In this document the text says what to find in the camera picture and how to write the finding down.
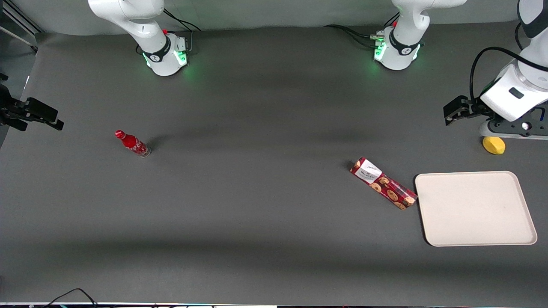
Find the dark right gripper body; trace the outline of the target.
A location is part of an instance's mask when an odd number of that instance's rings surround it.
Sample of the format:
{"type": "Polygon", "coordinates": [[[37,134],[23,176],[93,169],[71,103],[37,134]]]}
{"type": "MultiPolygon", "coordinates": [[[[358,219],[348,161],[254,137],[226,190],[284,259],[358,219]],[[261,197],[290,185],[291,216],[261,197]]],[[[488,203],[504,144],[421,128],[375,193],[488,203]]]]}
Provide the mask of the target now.
{"type": "Polygon", "coordinates": [[[8,88],[0,84],[0,125],[7,125],[16,129],[15,107],[15,99],[11,96],[8,88]]]}

